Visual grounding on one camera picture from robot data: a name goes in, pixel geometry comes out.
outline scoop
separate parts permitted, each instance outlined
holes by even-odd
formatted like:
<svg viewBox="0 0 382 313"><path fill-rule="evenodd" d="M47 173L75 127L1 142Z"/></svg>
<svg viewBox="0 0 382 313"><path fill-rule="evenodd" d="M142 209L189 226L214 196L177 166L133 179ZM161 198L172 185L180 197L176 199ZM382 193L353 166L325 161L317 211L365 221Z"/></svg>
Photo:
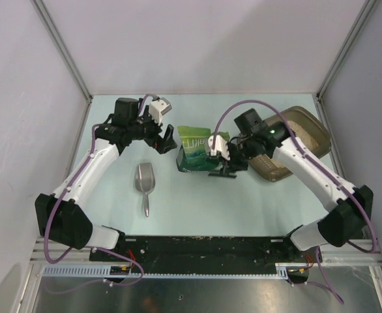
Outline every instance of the scoop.
<svg viewBox="0 0 382 313"><path fill-rule="evenodd" d="M136 178L134 180L136 189L143 193L143 210L146 217L149 217L149 197L153 191L156 181L154 179L152 163L141 163L136 170Z"/></svg>

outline brown tray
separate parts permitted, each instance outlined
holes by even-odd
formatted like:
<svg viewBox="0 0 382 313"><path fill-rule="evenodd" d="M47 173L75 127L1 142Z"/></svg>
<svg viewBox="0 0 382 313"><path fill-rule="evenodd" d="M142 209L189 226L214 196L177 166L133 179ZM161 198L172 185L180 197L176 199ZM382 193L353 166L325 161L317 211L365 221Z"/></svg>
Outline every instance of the brown tray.
<svg viewBox="0 0 382 313"><path fill-rule="evenodd" d="M321 158L330 152L329 132L309 111L301 106L293 106L283 111L282 114L297 136L316 157ZM268 125L278 121L280 121L280 118L277 115L265 120ZM249 161L249 165L262 178L273 183L292 175L289 169L277 161L272 161L267 155L254 157Z"/></svg>

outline metal scoop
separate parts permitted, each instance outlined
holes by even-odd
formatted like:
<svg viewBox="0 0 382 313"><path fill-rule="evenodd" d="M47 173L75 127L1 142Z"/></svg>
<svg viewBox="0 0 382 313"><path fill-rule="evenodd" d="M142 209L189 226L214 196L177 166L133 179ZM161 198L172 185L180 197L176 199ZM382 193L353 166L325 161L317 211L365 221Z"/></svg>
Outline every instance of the metal scoop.
<svg viewBox="0 0 382 313"><path fill-rule="evenodd" d="M153 191L156 181L152 163L141 163L136 170L136 178L134 180L136 189L143 193L143 210L146 217L149 217L149 197L148 195Z"/></svg>

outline gray wall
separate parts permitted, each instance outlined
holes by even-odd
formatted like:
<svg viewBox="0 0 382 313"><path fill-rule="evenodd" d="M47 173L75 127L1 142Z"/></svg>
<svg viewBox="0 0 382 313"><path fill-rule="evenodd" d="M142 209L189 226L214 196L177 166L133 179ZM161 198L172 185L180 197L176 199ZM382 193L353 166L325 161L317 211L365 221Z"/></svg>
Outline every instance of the gray wall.
<svg viewBox="0 0 382 313"><path fill-rule="evenodd" d="M38 236L34 202L68 165L86 100L28 0L0 0L0 312Z"/></svg>
<svg viewBox="0 0 382 313"><path fill-rule="evenodd" d="M324 97L347 178L375 193L382 248L382 0Z"/></svg>

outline metal corner post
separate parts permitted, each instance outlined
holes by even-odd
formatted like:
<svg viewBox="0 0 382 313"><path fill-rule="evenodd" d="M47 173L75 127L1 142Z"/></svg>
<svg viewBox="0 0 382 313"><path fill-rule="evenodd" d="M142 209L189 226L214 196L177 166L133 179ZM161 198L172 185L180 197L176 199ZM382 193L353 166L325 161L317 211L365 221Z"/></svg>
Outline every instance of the metal corner post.
<svg viewBox="0 0 382 313"><path fill-rule="evenodd" d="M53 43L55 44L55 47L57 48L59 54L62 57L62 60L64 61L66 67L68 68L71 76L73 77L74 81L80 88L80 91L84 95L85 99L88 101L91 98L91 94L88 91L88 88L77 68L75 65L75 62L73 58L71 57L68 48L66 47L65 43L63 42L63 39L61 35L59 34L52 17L46 8L43 0L30 0L33 4L33 7L35 8L37 14L39 15L39 18L42 20L42 23L44 24L46 30L48 31Z"/></svg>
<svg viewBox="0 0 382 313"><path fill-rule="evenodd" d="M329 88L330 83L333 81L333 78L338 73L339 68L342 66L342 63L344 62L350 49L353 47L353 44L355 43L358 35L363 30L363 27L365 26L366 22L369 20L369 17L372 15L372 12L374 11L379 1L380 0L366 0L365 4L363 4L362 9L359 12L359 15L357 16L355 22L353 23L352 28L347 34L347 37L336 56L336 59L334 60L332 66L327 72L327 75L325 79L323 80L323 83L321 83L321 86L317 92L318 99L321 100L323 98L323 95L326 93L326 90Z"/></svg>

